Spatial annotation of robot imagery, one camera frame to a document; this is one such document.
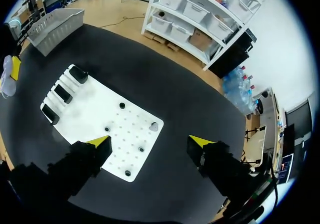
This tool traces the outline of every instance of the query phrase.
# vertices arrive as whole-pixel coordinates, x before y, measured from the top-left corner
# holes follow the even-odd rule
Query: white storage bin
[[[213,14],[211,14],[211,21],[208,24],[207,29],[210,33],[217,36],[220,40],[224,40],[233,33],[232,29],[230,29],[225,23],[223,23]]]
[[[201,6],[191,2],[190,0],[186,0],[186,8],[183,12],[183,15],[192,19],[193,21],[200,23],[201,20],[209,13],[208,10],[205,10]]]
[[[184,43],[188,40],[188,38],[193,35],[195,31],[194,26],[189,25],[185,22],[173,22],[172,24],[172,30],[170,33],[170,36],[181,42]]]
[[[241,0],[229,0],[228,9],[243,23],[246,23],[253,15],[253,12]]]
[[[155,15],[152,15],[151,27],[154,30],[165,33],[171,24],[172,24],[172,22],[170,22],[170,21],[161,19]]]
[[[182,0],[160,0],[160,4],[170,9],[177,10]]]
[[[46,14],[28,30],[28,40],[47,56],[62,40],[84,25],[85,10],[56,9]]]

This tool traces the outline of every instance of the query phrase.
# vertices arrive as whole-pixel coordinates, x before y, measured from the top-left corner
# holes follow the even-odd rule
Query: desk
[[[21,54],[16,94],[0,99],[0,131],[14,165],[35,163],[46,171],[69,144],[50,126],[40,103],[71,63],[164,121],[134,182],[101,170],[70,202],[127,220],[208,223],[223,197],[203,179],[186,152],[187,136],[222,140],[240,159],[245,117],[198,76],[135,41],[84,25],[47,57],[29,45]]]
[[[263,114],[260,116],[260,126],[266,126],[266,138],[264,140],[264,152],[273,152],[273,169],[277,177],[278,171],[281,167],[282,150],[284,140],[280,137],[282,130],[278,127],[278,120],[280,120],[279,107],[277,99],[272,91],[272,88],[266,89],[268,96],[266,98],[260,97],[263,105]]]

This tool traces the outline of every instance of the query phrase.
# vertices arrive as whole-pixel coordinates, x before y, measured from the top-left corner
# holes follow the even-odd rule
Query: cardboard box
[[[197,47],[201,51],[207,50],[207,48],[213,42],[212,38],[206,35],[204,32],[195,29],[194,34],[191,36],[189,43]]]

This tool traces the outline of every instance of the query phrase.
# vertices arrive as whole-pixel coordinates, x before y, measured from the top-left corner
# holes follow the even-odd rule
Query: plastic bottle
[[[243,82],[246,81],[247,76],[244,75],[241,78],[234,77],[228,81],[224,81],[222,84],[222,88],[225,93],[228,93],[229,91],[233,90],[234,88],[237,88],[241,85],[243,85]]]
[[[243,115],[249,115],[252,114],[256,107],[257,107],[258,100],[254,100],[251,98],[251,100],[248,102],[248,104],[241,106],[239,109]]]
[[[252,90],[234,89],[228,92],[226,98],[229,99],[236,107],[248,104],[249,97],[252,96]]]
[[[223,77],[223,81],[229,81],[232,78],[236,77],[242,77],[245,75],[244,70],[246,69],[245,66],[237,66],[234,70],[232,70],[229,74],[227,74],[225,77]]]

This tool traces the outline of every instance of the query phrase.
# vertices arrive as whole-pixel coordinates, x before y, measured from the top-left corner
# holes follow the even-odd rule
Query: white plastic tray
[[[204,9],[203,7],[199,6],[191,2],[190,0],[186,0],[186,8],[183,12],[183,15],[187,16],[188,18],[200,23],[204,17],[209,13],[208,10]]]
[[[111,136],[113,152],[102,168],[123,180],[134,181],[163,128],[163,121],[91,76],[84,84],[78,83],[69,73],[72,66],[56,81],[40,109],[47,104],[55,111],[60,120],[54,128],[70,144]],[[69,104],[54,92],[57,84],[72,95]],[[158,124],[156,131],[149,129],[154,122]]]
[[[160,4],[170,9],[177,10],[183,0],[160,0]]]
[[[167,21],[152,15],[151,27],[159,32],[165,33],[171,24],[171,21]]]
[[[211,14],[211,21],[207,27],[208,31],[215,36],[217,36],[220,40],[224,40],[230,34],[233,33],[233,30],[230,29],[226,24],[220,21],[216,16]]]
[[[253,12],[241,0],[230,0],[228,9],[243,23],[248,22],[253,15]]]

